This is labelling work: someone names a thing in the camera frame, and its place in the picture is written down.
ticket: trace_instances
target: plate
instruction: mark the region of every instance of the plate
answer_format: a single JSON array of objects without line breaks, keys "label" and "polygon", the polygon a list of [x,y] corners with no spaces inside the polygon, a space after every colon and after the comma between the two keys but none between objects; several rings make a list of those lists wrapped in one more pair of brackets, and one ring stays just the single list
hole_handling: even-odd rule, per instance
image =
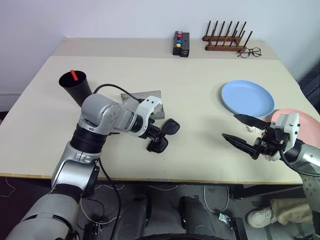
[{"label": "plate", "polygon": [[299,113],[300,128],[297,136],[298,139],[306,144],[320,148],[320,122],[305,112],[296,109],[280,109],[272,115],[271,121],[276,122],[280,114],[290,113]]},{"label": "plate", "polygon": [[231,81],[221,91],[223,103],[236,114],[265,117],[275,109],[275,101],[262,86],[245,80]]}]

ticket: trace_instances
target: khaki pants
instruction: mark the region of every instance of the khaki pants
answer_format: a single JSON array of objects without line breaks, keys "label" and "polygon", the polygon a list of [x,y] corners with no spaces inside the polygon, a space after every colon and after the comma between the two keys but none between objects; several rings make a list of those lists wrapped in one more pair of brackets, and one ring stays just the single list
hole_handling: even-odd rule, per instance
[{"label": "khaki pants", "polygon": [[282,198],[270,201],[277,221],[312,224],[312,213],[306,198]]}]

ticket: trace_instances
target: sunglasses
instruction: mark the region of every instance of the sunglasses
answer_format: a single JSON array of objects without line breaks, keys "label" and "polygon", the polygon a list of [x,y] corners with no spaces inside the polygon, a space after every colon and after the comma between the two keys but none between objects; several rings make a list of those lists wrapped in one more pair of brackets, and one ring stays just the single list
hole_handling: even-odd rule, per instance
[{"label": "sunglasses", "polygon": [[180,129],[179,123],[177,123],[172,118],[168,119],[163,126],[161,127],[161,134],[154,140],[150,141],[150,143],[147,146],[147,150],[149,152],[154,153],[162,153],[166,147],[168,146],[169,142],[165,138],[166,135],[174,135],[178,132]]}]

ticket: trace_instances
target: eyeglasses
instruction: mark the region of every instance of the eyeglasses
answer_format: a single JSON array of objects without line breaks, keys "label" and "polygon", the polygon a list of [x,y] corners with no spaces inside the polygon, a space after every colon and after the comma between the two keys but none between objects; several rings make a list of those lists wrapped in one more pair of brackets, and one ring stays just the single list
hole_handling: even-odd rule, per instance
[{"label": "eyeglasses", "polygon": [[178,132],[179,128],[179,123],[170,118],[163,124],[160,136],[155,139],[156,141],[150,141],[146,149],[149,152],[154,152],[157,154],[162,153],[169,144],[168,140],[165,138],[165,135],[174,135]]},{"label": "eyeglasses", "polygon": [[252,54],[255,57],[260,57],[261,54],[261,49],[259,47],[255,48],[246,48],[245,51],[238,51],[238,57],[241,56],[242,58],[247,58]]}]

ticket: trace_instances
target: blue plate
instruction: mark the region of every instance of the blue plate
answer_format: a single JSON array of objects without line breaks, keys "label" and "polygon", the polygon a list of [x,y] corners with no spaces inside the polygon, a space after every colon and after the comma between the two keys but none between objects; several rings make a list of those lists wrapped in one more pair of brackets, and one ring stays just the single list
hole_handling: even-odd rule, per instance
[{"label": "blue plate", "polygon": [[224,104],[236,114],[265,117],[275,109],[271,94],[251,81],[228,82],[223,86],[221,96]]}]

